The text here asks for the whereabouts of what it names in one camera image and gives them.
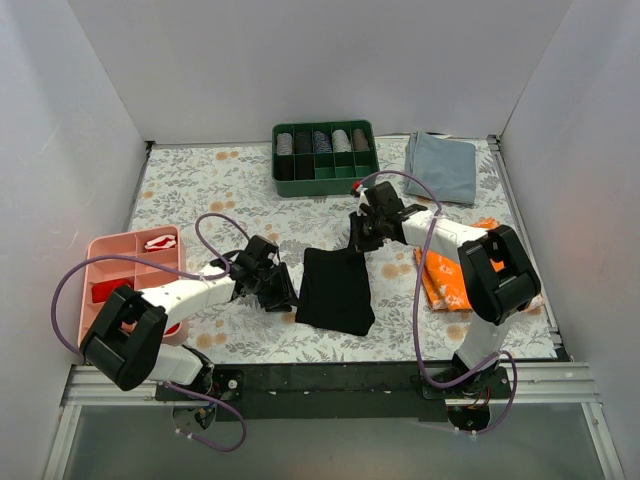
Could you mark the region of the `black boxer underwear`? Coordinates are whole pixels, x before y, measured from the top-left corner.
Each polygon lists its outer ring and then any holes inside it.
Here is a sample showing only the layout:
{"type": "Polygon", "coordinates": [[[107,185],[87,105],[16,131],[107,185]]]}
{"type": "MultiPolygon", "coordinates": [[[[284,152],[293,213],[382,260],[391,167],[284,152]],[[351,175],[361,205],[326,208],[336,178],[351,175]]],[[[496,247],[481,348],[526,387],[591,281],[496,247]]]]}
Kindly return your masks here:
{"type": "Polygon", "coordinates": [[[366,336],[374,324],[365,257],[354,247],[307,248],[296,322],[366,336]]]}

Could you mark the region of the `light blue cloth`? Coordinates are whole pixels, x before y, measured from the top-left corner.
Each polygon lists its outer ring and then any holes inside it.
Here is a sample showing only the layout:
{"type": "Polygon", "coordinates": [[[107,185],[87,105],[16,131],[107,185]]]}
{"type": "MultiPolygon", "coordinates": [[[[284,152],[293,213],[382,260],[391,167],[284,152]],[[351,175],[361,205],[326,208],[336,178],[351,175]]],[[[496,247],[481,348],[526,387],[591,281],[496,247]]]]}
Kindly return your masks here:
{"type": "Polygon", "coordinates": [[[405,172],[428,186],[441,202],[473,205],[475,160],[476,147],[471,143],[414,132],[406,148],[405,172]]]}

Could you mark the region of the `orange white patterned cloth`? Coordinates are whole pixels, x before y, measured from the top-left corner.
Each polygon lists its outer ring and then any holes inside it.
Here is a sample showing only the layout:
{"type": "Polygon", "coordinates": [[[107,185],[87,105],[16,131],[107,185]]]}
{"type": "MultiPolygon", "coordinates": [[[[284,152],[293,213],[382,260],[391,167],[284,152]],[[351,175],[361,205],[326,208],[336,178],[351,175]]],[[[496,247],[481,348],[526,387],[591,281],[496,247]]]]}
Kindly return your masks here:
{"type": "MultiPolygon", "coordinates": [[[[494,229],[500,223],[494,218],[481,218],[472,225],[485,230],[494,229]]],[[[414,256],[416,266],[422,259],[422,249],[415,248],[414,256]]],[[[428,251],[427,260],[422,272],[424,291],[427,302],[432,311],[471,311],[471,305],[467,298],[461,267],[458,263],[433,251],[428,251]]],[[[534,297],[525,310],[529,314],[539,313],[544,305],[542,294],[534,297]]]]}

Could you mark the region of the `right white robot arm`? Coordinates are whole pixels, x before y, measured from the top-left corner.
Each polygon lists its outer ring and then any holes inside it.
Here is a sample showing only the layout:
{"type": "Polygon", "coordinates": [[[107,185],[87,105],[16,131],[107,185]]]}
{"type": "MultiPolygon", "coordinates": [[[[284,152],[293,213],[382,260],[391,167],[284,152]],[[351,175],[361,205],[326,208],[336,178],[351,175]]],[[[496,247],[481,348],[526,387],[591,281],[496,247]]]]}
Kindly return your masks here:
{"type": "Polygon", "coordinates": [[[466,337],[454,354],[453,378],[425,380],[437,388],[454,387],[475,397],[489,384],[487,369],[500,357],[512,318],[524,312],[540,294],[541,282],[517,233],[507,225],[494,229],[470,227],[441,217],[422,205],[406,206],[393,185],[369,188],[356,183],[358,198],[350,214],[349,243],[360,252],[375,251],[387,241],[432,251],[461,267],[473,316],[466,337]]]}

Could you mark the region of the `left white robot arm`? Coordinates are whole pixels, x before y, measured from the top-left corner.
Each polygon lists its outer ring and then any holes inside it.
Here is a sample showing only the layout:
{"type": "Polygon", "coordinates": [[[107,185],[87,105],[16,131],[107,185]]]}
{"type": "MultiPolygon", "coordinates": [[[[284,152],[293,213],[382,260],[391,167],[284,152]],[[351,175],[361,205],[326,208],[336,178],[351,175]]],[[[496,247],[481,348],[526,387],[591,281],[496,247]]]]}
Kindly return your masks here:
{"type": "Polygon", "coordinates": [[[184,279],[143,290],[116,288],[79,350],[123,391],[146,380],[171,382],[200,400],[213,388],[214,363],[191,347],[164,343],[164,335],[202,310],[252,295],[267,312],[289,312],[298,302],[279,247],[258,235],[243,250],[184,279]]]}

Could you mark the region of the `brown rolled sock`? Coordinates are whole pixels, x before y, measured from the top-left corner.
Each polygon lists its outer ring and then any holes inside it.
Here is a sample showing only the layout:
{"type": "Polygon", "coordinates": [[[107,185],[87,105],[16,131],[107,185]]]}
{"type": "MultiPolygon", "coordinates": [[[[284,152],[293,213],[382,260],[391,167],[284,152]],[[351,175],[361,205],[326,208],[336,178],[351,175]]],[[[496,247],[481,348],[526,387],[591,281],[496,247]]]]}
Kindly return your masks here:
{"type": "Polygon", "coordinates": [[[357,128],[352,131],[352,146],[354,151],[369,151],[371,149],[363,129],[357,128]]]}

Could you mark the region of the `green compartment organizer box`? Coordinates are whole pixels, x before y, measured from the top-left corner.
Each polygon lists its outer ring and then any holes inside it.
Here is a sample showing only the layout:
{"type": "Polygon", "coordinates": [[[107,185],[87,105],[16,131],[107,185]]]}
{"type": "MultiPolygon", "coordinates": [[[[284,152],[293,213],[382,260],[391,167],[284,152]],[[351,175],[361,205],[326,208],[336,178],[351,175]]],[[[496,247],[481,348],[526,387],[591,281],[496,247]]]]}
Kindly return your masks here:
{"type": "Polygon", "coordinates": [[[378,155],[372,124],[367,120],[344,120],[311,123],[281,123],[272,128],[272,160],[271,177],[277,193],[282,197],[346,195],[356,181],[362,182],[365,177],[379,170],[378,155]],[[369,151],[354,151],[352,131],[363,129],[368,137],[369,151]],[[332,145],[332,132],[343,129],[348,134],[352,151],[336,153],[293,154],[279,156],[276,154],[276,136],[289,132],[294,136],[297,131],[316,130],[329,135],[332,145]]]}

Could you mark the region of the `blue patterned rolled sock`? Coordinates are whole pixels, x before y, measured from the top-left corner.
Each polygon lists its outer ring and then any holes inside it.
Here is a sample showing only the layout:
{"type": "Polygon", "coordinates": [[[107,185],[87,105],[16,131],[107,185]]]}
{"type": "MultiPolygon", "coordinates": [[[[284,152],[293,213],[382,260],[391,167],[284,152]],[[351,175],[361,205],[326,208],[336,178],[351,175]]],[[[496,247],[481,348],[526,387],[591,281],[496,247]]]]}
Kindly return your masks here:
{"type": "Polygon", "coordinates": [[[332,145],[329,135],[325,132],[316,130],[313,132],[313,149],[316,154],[325,154],[332,152],[332,145]]]}

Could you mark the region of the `red white rolled cloth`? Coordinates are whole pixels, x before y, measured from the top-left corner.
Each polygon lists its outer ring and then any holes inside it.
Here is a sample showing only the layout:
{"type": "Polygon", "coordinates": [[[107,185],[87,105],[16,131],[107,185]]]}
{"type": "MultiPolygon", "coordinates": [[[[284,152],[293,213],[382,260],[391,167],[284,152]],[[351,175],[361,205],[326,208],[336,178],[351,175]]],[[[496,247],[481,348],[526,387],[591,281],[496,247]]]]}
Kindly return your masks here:
{"type": "Polygon", "coordinates": [[[174,248],[177,245],[177,237],[172,234],[160,235],[145,242],[144,250],[153,252],[174,248]]]}

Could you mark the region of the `pink compartment organizer tray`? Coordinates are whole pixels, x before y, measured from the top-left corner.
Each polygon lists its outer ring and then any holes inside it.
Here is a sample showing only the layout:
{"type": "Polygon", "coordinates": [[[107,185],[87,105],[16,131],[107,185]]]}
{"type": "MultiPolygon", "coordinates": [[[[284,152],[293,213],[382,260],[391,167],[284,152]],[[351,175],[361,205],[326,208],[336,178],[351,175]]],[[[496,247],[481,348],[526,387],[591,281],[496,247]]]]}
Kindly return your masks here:
{"type": "Polygon", "coordinates": [[[171,269],[183,270],[186,268],[186,249],[181,233],[178,227],[172,225],[97,238],[89,245],[87,257],[89,259],[98,257],[100,260],[85,268],[78,341],[83,340],[105,303],[92,302],[91,287],[94,283],[129,278],[134,284],[132,288],[142,290],[160,287],[179,278],[176,274],[132,262],[130,260],[132,257],[171,269]],[[144,250],[146,241],[165,234],[177,237],[177,245],[174,248],[153,252],[144,250]]]}

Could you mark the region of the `black speckled rolled sock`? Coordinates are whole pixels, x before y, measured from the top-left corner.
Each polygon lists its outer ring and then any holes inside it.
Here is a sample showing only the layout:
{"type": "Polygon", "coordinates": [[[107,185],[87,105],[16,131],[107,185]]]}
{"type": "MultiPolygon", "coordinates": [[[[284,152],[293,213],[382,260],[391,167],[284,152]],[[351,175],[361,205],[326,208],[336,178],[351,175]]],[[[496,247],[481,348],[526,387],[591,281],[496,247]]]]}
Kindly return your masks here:
{"type": "Polygon", "coordinates": [[[296,154],[312,154],[313,141],[310,131],[297,131],[294,136],[296,154]]]}

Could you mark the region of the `red rolled cloth lower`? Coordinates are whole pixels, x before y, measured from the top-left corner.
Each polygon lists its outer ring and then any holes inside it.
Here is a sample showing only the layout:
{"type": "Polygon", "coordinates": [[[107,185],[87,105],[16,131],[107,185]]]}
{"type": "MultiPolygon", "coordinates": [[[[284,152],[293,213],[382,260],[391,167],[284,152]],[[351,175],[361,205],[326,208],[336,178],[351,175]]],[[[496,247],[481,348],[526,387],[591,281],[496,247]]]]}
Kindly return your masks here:
{"type": "Polygon", "coordinates": [[[164,335],[165,336],[174,335],[177,331],[180,330],[180,328],[181,328],[181,324],[180,323],[174,324],[173,326],[171,326],[170,328],[168,328],[165,331],[164,335]]]}

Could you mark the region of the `red rolled cloth middle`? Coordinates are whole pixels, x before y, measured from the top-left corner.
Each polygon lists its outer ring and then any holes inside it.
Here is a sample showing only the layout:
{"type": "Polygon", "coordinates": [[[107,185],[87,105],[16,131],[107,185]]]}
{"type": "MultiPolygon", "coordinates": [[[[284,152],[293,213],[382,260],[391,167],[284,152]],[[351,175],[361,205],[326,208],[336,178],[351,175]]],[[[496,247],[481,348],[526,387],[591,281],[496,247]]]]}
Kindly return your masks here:
{"type": "Polygon", "coordinates": [[[92,302],[105,302],[115,289],[123,286],[132,288],[134,284],[129,278],[120,278],[94,283],[91,287],[92,302]]]}

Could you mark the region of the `aluminium frame rail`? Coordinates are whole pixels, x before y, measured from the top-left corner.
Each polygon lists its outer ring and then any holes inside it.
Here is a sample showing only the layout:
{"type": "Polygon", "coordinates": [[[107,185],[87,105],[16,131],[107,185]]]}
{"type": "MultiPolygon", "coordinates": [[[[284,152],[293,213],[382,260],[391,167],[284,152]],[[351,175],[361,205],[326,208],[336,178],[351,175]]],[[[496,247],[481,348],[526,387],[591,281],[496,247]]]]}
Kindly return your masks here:
{"type": "MultiPolygon", "coordinates": [[[[601,395],[584,362],[520,362],[515,401],[523,404],[600,403],[601,395]]],[[[66,406],[141,406],[154,401],[156,384],[145,381],[122,391],[94,367],[71,369],[62,395],[66,406]]]]}

